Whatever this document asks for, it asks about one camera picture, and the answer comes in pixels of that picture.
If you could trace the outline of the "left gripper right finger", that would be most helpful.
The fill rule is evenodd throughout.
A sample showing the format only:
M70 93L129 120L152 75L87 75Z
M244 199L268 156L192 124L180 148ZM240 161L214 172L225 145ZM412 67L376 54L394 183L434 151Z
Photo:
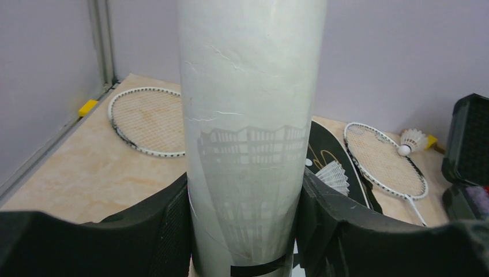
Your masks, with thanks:
M488 223L422 227L381 215L305 170L298 208L306 276L487 276Z

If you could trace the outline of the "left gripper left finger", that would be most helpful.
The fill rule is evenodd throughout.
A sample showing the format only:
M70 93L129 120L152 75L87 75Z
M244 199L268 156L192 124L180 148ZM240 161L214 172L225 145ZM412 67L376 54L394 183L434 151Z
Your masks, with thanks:
M1 212L2 276L188 276L187 177L101 222Z

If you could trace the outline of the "white shuttlecock tube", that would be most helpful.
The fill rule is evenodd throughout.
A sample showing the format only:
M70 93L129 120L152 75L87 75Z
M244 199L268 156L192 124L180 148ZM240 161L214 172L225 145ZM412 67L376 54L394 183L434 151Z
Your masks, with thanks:
M326 1L179 1L194 276L290 276Z

